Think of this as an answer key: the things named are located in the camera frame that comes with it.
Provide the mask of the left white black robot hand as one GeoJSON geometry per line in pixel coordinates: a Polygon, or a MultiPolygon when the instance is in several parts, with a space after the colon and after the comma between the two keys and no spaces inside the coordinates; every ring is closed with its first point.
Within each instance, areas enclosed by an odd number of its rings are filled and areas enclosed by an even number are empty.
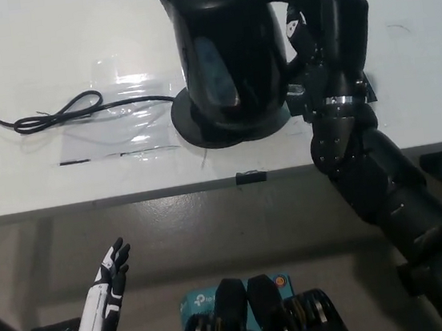
{"type": "Polygon", "coordinates": [[[79,331],[117,331],[130,249],[121,237],[110,246],[87,293],[79,331]]]}

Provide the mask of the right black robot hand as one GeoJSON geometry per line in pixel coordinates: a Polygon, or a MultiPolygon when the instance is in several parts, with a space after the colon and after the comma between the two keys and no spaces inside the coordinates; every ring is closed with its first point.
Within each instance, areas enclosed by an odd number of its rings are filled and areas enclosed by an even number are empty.
{"type": "Polygon", "coordinates": [[[287,5],[287,40],[298,63],[321,63],[326,104],[364,102],[364,66],[368,45],[367,0],[319,0],[320,34],[312,34],[307,16],[287,5]]]}

